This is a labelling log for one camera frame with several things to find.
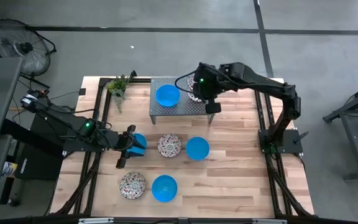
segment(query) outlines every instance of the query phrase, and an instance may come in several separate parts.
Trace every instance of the gray floor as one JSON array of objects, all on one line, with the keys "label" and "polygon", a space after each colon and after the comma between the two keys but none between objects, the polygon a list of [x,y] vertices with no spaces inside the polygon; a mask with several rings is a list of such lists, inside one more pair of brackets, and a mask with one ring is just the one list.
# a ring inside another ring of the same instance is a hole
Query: gray floor
[{"label": "gray floor", "polygon": [[[260,0],[260,5],[267,29],[358,30],[358,0]],[[257,28],[252,0],[0,0],[1,17],[48,26]],[[179,76],[200,61],[215,65],[240,61],[266,74],[258,34],[42,34],[58,49],[49,71],[39,78],[52,86],[50,96],[78,90],[86,75],[136,70],[142,76]],[[321,119],[358,90],[358,36],[268,35],[267,43],[275,77],[296,84],[302,97],[302,116],[296,125],[310,132],[303,148],[316,214],[358,221],[358,181],[342,180],[357,171],[354,156],[342,124],[325,124]],[[19,85],[16,99],[25,90]],[[54,102],[74,106],[76,99],[69,95]],[[29,127],[31,117],[23,114],[22,125]],[[28,215],[45,212],[52,186],[34,187],[46,196],[25,211]]]}]

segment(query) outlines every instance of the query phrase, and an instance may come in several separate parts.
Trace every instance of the wooden tabletop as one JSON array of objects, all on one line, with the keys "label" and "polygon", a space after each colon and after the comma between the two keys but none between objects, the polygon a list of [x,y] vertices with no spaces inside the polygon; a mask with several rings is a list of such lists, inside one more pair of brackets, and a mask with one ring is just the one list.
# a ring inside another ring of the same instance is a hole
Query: wooden tabletop
[{"label": "wooden tabletop", "polygon": [[[86,88],[86,95],[79,97],[77,110],[93,108],[99,78],[84,77],[82,88]],[[218,101],[222,104],[222,112],[215,115],[211,126],[206,116],[159,116],[157,124],[153,125],[149,117],[149,97],[149,83],[134,83],[127,87],[121,114],[114,100],[111,101],[108,122],[112,129],[122,132],[130,124],[136,125],[136,132],[147,139],[147,150],[144,157],[128,159],[124,169],[115,168],[119,152],[102,154],[92,216],[273,217],[266,162],[257,137],[260,128],[253,90],[220,94]],[[271,100],[276,119],[282,103],[276,98]],[[92,116],[91,112],[82,115]],[[181,152],[173,158],[163,157],[157,150],[158,139],[167,133],[178,135],[182,141]],[[203,161],[192,161],[184,150],[187,140],[194,136],[207,139],[211,147],[209,156]],[[83,158],[84,153],[76,152],[63,161],[51,212],[57,211],[78,186]],[[294,155],[283,154],[283,163],[289,189],[302,206],[313,213],[301,162]],[[120,179],[131,171],[143,174],[147,182],[145,193],[136,200],[128,200],[119,192]],[[158,202],[151,193],[153,181],[162,174],[172,176],[178,184],[177,196],[168,203]],[[278,195],[284,211],[280,190]]]}]

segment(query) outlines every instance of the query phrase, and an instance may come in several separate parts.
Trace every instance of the table leg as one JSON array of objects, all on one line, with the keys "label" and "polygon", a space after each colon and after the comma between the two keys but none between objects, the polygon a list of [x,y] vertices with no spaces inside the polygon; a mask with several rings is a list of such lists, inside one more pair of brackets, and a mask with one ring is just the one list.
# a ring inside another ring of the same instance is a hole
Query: table leg
[{"label": "table leg", "polygon": [[155,116],[150,115],[150,118],[152,119],[152,123],[155,124]]},{"label": "table leg", "polygon": [[209,114],[208,115],[208,124],[212,123],[212,120],[214,119],[215,114]]}]

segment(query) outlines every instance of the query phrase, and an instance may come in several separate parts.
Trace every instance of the potted plant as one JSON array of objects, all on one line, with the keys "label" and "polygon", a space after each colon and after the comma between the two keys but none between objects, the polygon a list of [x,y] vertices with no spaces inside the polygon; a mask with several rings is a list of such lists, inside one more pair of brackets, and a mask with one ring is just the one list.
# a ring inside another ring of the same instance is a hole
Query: potted plant
[{"label": "potted plant", "polygon": [[107,84],[107,89],[111,93],[112,98],[117,104],[118,112],[122,113],[121,105],[125,100],[125,89],[129,83],[130,78],[126,78],[125,75],[117,77]]}]

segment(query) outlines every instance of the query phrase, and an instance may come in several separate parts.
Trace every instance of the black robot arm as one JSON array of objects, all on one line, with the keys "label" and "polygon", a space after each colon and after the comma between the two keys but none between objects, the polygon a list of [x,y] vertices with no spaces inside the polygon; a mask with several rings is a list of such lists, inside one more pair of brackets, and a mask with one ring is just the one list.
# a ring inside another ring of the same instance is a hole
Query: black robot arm
[{"label": "black robot arm", "polygon": [[[131,151],[133,146],[145,149],[133,135],[136,129],[135,125],[130,125],[127,131],[122,134],[104,129],[102,122],[98,121],[98,110],[63,111],[61,107],[54,105],[49,100],[48,92],[48,90],[29,90],[27,95],[21,99],[22,107],[32,113],[46,114],[64,125],[67,128],[67,134],[57,136],[57,138],[64,141],[65,146],[67,146],[65,149],[68,151],[81,149],[85,152],[100,152],[106,148],[119,151],[121,152],[121,157],[117,161],[117,168],[124,168],[126,159],[130,157],[143,156],[143,154]],[[74,115],[75,113],[86,111],[96,111],[96,119]]]},{"label": "black robot arm", "polygon": [[251,88],[283,101],[283,110],[277,122],[268,128],[268,141],[274,146],[282,146],[283,133],[291,120],[301,115],[301,98],[295,91],[295,85],[280,83],[256,74],[243,63],[228,63],[216,69],[213,65],[200,63],[194,71],[193,94],[206,103],[206,112],[221,112],[220,103],[214,99],[224,91],[237,91]]}]

